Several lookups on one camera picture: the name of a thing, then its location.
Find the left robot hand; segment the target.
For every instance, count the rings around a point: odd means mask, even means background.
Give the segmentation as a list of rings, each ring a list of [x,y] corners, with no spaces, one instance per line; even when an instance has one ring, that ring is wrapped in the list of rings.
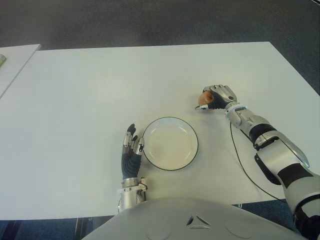
[[[135,135],[136,126],[132,123],[123,139],[121,155],[122,179],[137,178],[141,166],[141,159],[145,147],[143,137]]]

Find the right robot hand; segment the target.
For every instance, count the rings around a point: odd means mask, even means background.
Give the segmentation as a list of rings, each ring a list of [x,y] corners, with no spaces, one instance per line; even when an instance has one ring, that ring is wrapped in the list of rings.
[[[237,97],[227,85],[206,86],[198,99],[196,110],[225,109],[230,103],[237,102]]]

